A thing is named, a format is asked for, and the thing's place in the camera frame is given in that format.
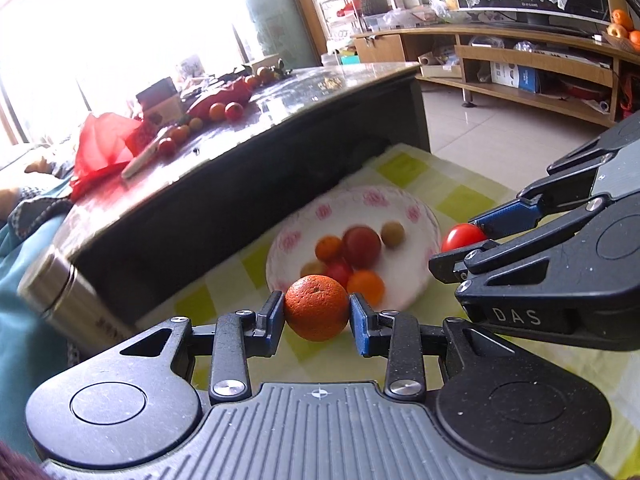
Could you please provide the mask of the red cherry tomato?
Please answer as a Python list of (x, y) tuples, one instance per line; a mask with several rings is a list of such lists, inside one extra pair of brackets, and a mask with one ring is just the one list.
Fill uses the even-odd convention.
[(442, 252), (468, 247), (484, 240), (487, 240), (487, 235), (481, 228), (471, 223), (460, 223), (445, 236), (442, 241)]

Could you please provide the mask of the large orange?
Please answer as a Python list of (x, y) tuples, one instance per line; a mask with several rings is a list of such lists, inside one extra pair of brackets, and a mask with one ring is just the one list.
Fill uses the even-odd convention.
[(346, 290), (325, 275), (310, 274), (300, 278), (288, 288), (284, 302), (288, 326), (308, 341), (332, 339), (344, 330), (349, 320)]

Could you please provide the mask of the white floral plate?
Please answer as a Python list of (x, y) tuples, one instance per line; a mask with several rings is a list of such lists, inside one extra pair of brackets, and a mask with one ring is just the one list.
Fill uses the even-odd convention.
[(392, 186), (326, 194), (285, 220), (267, 257), (271, 290), (326, 274), (378, 310), (405, 310), (426, 289), (440, 229), (424, 203)]

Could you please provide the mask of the small orange front plate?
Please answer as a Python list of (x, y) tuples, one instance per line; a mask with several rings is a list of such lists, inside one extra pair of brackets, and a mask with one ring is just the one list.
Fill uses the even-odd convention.
[(384, 299), (386, 286), (377, 273), (371, 270), (358, 270), (350, 276), (347, 292), (359, 294), (371, 307), (378, 307)]

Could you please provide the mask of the brown longan fruit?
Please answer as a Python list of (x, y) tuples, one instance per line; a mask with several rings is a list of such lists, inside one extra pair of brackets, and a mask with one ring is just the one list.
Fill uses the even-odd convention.
[(380, 237), (383, 244), (390, 249), (399, 247), (406, 239), (404, 226), (398, 221), (389, 221), (383, 224)]

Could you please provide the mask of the yellow checkered cloth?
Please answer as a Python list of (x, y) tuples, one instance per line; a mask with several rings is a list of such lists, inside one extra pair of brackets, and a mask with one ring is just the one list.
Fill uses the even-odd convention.
[[(370, 160), (342, 185), (402, 188), (431, 208), (442, 232), (515, 194), (480, 174), (407, 145), (394, 146)], [(274, 226), (174, 296), (146, 307), (137, 326), (149, 328), (174, 315), (204, 325), (231, 310), (261, 307), (269, 295), (266, 260), (279, 230)], [(613, 421), (597, 462), (616, 479), (638, 476), (638, 352), (562, 347), (523, 339), (517, 344), (589, 380), (606, 395)], [(251, 359), (248, 368), (254, 387), (262, 382), (382, 382), (385, 376), (384, 360), (360, 356), (349, 332), (317, 344), (284, 330), (276, 356)]]

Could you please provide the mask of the small red tomato plate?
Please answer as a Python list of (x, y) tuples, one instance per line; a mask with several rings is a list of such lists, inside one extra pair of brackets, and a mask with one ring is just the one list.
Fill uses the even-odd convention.
[(344, 259), (335, 259), (326, 264), (326, 276), (337, 281), (343, 288), (348, 287), (348, 282), (353, 273), (352, 266)]

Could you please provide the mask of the large red tomato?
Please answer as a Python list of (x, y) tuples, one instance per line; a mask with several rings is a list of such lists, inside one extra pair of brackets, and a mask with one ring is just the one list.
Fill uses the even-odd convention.
[(352, 226), (343, 235), (344, 259), (356, 269), (374, 266), (381, 250), (381, 239), (370, 226)]

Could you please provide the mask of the yellow fruit on plate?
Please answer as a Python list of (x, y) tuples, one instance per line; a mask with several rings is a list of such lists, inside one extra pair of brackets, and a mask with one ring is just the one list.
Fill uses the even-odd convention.
[(312, 260), (305, 263), (299, 271), (299, 276), (303, 278), (307, 275), (326, 275), (328, 266), (320, 260)]

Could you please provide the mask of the wooden tv stand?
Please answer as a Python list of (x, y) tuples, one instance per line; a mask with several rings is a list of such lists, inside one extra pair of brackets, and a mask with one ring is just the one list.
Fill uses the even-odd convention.
[(363, 63), (417, 62), (418, 79), (612, 126), (639, 109), (639, 53), (610, 37), (434, 25), (352, 37)]

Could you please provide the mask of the small orange on plate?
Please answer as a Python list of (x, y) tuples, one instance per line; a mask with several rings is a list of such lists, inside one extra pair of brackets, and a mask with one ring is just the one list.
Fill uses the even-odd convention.
[(343, 241), (341, 237), (327, 235), (318, 240), (314, 248), (317, 259), (323, 262), (331, 262), (343, 255)]

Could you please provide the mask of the blue white box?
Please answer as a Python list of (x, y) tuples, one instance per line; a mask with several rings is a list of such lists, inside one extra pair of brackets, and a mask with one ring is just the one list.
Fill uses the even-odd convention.
[(491, 62), (490, 76), (493, 84), (539, 93), (541, 89), (538, 70), (511, 63)]

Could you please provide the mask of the oranges in basket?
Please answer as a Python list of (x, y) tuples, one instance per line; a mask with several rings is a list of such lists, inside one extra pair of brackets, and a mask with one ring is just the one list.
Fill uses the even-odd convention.
[(611, 13), (612, 21), (606, 28), (606, 39), (614, 46), (631, 51), (639, 51), (640, 32), (634, 27), (631, 16), (623, 9), (614, 9)]

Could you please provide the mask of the dark coffee table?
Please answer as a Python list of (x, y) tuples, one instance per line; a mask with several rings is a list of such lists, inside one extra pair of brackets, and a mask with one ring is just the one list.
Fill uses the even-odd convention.
[(107, 307), (138, 322), (391, 146), (427, 150), (417, 73), (413, 63), (296, 70), (239, 122), (78, 200), (55, 247)]

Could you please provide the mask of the steel thermos bottle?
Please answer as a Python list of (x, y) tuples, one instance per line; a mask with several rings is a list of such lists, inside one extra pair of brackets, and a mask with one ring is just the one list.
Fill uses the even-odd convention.
[(76, 266), (53, 246), (35, 258), (17, 292), (85, 356), (95, 356), (137, 333), (110, 311)]

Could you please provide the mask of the red tomato by knife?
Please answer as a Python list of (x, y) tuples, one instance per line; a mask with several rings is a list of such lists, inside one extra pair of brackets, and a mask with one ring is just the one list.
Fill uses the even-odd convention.
[(163, 158), (171, 158), (175, 156), (177, 148), (176, 141), (171, 136), (165, 136), (157, 144), (157, 154)]

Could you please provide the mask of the red tomato on table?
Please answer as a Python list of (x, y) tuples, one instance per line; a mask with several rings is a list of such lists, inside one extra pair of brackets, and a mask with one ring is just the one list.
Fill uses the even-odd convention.
[(244, 117), (244, 106), (238, 102), (230, 102), (224, 108), (224, 116), (228, 122), (238, 122)]

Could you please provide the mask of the orange tomato on table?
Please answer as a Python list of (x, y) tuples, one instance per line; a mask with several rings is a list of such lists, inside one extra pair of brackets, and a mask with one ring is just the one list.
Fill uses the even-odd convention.
[(226, 106), (224, 103), (214, 103), (209, 107), (208, 117), (211, 122), (224, 122), (226, 120)]

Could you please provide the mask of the red plastic bag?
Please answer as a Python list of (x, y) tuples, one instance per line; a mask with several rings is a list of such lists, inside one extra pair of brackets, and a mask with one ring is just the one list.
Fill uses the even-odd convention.
[(105, 180), (119, 174), (134, 159), (130, 136), (141, 132), (143, 122), (114, 113), (89, 114), (82, 125), (70, 180), (70, 200), (78, 202)]

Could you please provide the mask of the brown cardboard box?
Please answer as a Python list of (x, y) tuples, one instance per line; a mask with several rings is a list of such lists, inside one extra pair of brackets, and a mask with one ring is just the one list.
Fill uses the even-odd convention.
[(183, 116), (180, 93), (170, 77), (140, 91), (136, 99), (141, 106), (143, 120), (155, 127), (173, 124)]

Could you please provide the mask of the white handled knife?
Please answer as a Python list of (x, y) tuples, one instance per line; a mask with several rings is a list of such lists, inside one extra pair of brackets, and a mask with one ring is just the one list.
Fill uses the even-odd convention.
[(157, 144), (160, 142), (160, 139), (163, 139), (165, 136), (171, 136), (174, 133), (175, 127), (167, 127), (160, 130), (157, 133), (157, 136), (142, 150), (142, 152), (137, 155), (125, 168), (122, 170), (120, 174), (122, 178), (126, 181), (132, 179), (136, 174), (138, 174), (142, 169), (149, 165), (150, 162), (160, 157), (157, 154)]

